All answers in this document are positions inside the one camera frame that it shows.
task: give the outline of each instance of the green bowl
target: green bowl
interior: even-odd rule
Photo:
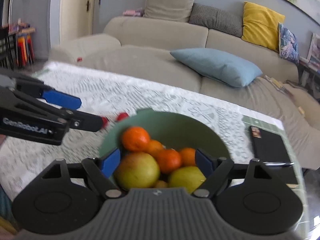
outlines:
[[[119,148],[122,155],[125,153],[121,135],[130,126],[143,127],[152,139],[161,142],[167,149],[179,151],[184,147],[199,148],[216,158],[230,158],[223,141],[205,124],[183,114],[152,109],[138,110],[137,115],[117,123],[104,138],[99,150],[100,157],[115,148]]]

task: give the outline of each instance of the door handle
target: door handle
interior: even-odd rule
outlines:
[[[89,11],[89,7],[90,7],[90,1],[87,1],[87,12]]]

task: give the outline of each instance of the beige sofa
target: beige sofa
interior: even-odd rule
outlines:
[[[175,60],[170,50],[213,48],[255,63],[264,74],[284,82],[298,81],[297,67],[277,53],[240,38],[188,23],[148,18],[113,18],[104,33],[66,42],[51,49],[49,60],[130,75],[223,99],[280,119],[302,167],[320,167],[320,106],[307,93],[295,104],[263,78],[245,88],[231,88],[200,76]]]

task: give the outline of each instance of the striped pillow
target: striped pillow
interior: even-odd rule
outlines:
[[[212,6],[194,3],[189,23],[242,37],[243,18]]]

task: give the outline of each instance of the sofa backrest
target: sofa backrest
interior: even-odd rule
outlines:
[[[104,33],[117,38],[121,45],[174,50],[204,48],[208,29],[189,23],[142,17],[115,17]]]
[[[294,63],[282,59],[279,53],[265,47],[241,40],[238,37],[209,30],[206,48],[218,49],[255,63],[263,74],[284,82],[298,82],[298,69]]]

